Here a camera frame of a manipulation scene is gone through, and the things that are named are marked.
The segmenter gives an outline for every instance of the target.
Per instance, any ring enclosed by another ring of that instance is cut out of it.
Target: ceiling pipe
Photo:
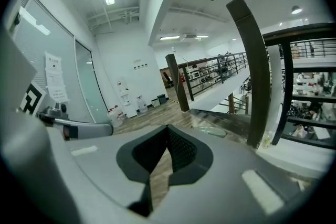
[[[139,13],[133,13],[133,14],[131,14],[131,17],[138,17],[138,16],[139,16]],[[123,19],[123,17],[111,18],[111,19],[109,19],[109,21],[110,21],[110,22],[113,22],[113,21],[115,21],[115,20],[121,20],[121,19]],[[101,23],[92,26],[90,29],[91,29],[91,30],[92,30],[92,29],[95,29],[95,28],[97,28],[98,26],[101,26],[101,25],[103,25],[103,24],[108,23],[109,21],[107,21],[107,20],[102,21]]]
[[[209,13],[199,12],[199,11],[196,11],[194,9],[181,8],[181,7],[171,7],[169,9],[169,12],[197,15],[197,16],[200,16],[200,17],[216,20],[216,21],[221,22],[221,23],[228,23],[229,22],[229,20],[224,18],[224,17],[215,16],[215,15],[212,15],[212,14],[209,14]]]
[[[111,30],[113,30],[112,25],[111,25],[111,21],[110,21],[110,18],[109,18],[109,15],[108,15],[107,10],[106,10],[106,8],[105,8],[104,0],[102,0],[102,4],[103,4],[103,9],[104,9],[104,13],[105,13],[105,15],[106,15],[107,22],[109,23],[109,25],[110,25],[110,27],[111,27]]]
[[[135,6],[135,7],[126,7],[126,8],[117,8],[117,9],[113,9],[113,10],[109,10],[107,13],[108,14],[112,14],[112,13],[117,13],[117,12],[123,12],[125,10],[133,10],[133,9],[139,9],[138,6]],[[100,16],[103,16],[105,13],[100,13],[100,14],[96,14],[94,16],[91,16],[90,18],[88,18],[87,20],[92,20],[92,19],[95,19],[97,17],[100,17]]]

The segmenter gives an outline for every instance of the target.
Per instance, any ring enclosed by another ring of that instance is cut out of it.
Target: glass door
[[[101,96],[92,64],[91,52],[76,41],[78,78],[83,96],[96,123],[109,123],[107,107]]]

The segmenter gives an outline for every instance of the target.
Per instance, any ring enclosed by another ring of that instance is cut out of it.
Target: white wall
[[[115,104],[120,105],[102,65],[96,40],[72,3],[65,3],[63,0],[40,0],[40,2],[82,45],[91,50],[98,84],[107,106],[110,108]]]
[[[114,87],[120,78],[124,78],[130,91],[130,100],[136,109],[136,98],[140,95],[147,105],[160,94],[167,96],[153,48],[148,46],[146,33],[139,22],[126,25],[123,21],[116,21],[113,23],[113,33],[98,34],[96,39],[109,80]],[[147,67],[133,69],[134,66],[146,63]]]
[[[229,44],[223,43],[219,46],[216,46],[208,50],[207,54],[208,56],[213,57],[213,56],[218,56],[219,54],[224,55],[227,51],[229,51]]]
[[[202,44],[197,43],[185,43],[185,44],[172,44],[172,45],[157,45],[153,47],[157,65],[160,69],[167,68],[166,56],[172,54],[172,46],[174,46],[175,58],[177,64],[185,63],[186,61],[195,61],[204,59],[207,57],[206,51]]]

